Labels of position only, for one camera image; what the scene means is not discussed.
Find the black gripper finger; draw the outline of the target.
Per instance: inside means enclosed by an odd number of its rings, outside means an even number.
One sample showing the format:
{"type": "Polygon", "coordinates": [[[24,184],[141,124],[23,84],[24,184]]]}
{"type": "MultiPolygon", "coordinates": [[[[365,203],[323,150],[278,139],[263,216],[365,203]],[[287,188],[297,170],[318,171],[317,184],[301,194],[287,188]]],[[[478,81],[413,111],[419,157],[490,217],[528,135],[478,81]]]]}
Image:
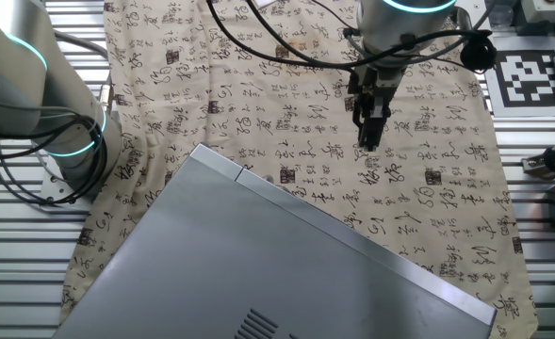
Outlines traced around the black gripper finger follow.
{"type": "Polygon", "coordinates": [[[359,131],[359,146],[368,152],[375,151],[380,145],[386,122],[386,117],[365,118],[359,131]]]}
{"type": "Polygon", "coordinates": [[[352,122],[358,128],[359,131],[363,131],[365,128],[365,116],[364,116],[364,106],[365,97],[357,96],[353,101],[353,111],[352,111],[352,122]]]}

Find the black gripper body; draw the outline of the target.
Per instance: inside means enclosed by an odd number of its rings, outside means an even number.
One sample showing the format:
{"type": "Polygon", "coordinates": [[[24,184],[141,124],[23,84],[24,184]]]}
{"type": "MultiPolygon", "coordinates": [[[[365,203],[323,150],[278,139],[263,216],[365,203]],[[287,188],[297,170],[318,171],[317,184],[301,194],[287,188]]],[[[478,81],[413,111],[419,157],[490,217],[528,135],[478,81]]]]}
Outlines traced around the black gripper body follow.
{"type": "Polygon", "coordinates": [[[362,65],[352,69],[348,93],[364,96],[365,118],[389,118],[390,103],[400,85],[406,67],[362,65]]]}

